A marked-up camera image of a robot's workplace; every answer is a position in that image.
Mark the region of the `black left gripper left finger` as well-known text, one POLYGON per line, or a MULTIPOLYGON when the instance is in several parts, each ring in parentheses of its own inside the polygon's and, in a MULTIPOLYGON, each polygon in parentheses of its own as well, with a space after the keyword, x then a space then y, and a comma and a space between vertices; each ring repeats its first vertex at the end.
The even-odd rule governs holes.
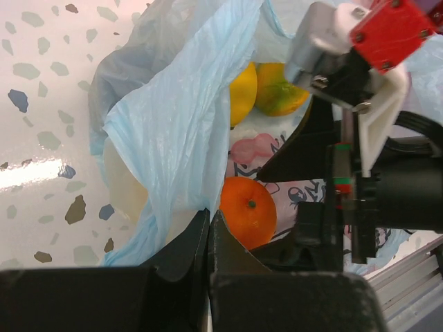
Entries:
POLYGON ((210 212, 198 211, 186 229, 141 266, 148 271, 140 331, 201 331, 207 291, 210 212))

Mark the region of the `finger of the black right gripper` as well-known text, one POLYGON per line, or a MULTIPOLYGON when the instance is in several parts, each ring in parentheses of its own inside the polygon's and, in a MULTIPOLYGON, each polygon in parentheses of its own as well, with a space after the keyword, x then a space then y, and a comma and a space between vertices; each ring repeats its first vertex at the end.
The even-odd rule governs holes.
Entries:
POLYGON ((343 256, 320 224, 297 222, 289 234, 260 246, 252 255, 276 272, 341 272, 343 256))
POLYGON ((332 105, 312 97, 302 121, 257 173, 262 182, 326 178, 327 147, 336 143, 332 105))

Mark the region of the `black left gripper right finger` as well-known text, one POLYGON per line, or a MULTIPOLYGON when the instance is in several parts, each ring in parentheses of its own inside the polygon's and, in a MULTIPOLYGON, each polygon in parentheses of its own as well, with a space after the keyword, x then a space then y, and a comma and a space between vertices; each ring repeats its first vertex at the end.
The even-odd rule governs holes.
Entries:
POLYGON ((210 226, 208 276, 214 331, 275 331, 275 275, 231 234, 221 211, 210 226))

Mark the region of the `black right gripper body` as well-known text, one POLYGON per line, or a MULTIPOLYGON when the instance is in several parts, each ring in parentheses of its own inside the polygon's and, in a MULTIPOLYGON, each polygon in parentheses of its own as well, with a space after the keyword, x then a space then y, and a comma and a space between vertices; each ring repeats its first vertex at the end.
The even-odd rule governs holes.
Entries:
POLYGON ((388 139, 367 178, 355 146, 333 140, 323 147, 324 201, 298 208, 302 264, 341 265, 345 226, 358 264, 375 256, 376 228, 442 232, 442 125, 409 111, 395 123, 419 136, 388 139))

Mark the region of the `orange round fruit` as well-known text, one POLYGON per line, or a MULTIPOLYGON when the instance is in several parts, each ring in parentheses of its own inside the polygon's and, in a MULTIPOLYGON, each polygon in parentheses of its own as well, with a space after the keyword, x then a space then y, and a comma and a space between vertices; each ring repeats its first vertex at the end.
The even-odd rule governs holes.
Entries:
POLYGON ((258 248, 274 235, 277 211, 268 190, 244 177, 228 177, 221 191, 219 209, 231 234, 248 250, 258 248))

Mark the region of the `blue printed plastic bag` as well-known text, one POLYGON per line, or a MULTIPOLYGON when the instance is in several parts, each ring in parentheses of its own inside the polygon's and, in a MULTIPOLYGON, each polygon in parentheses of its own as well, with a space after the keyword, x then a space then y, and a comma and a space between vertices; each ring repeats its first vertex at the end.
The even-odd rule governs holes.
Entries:
POLYGON ((287 62, 289 35, 270 1, 155 1, 89 92, 91 153, 112 142, 148 191, 134 236, 106 266, 164 245, 174 208, 219 205, 228 160, 230 83, 250 61, 287 62))

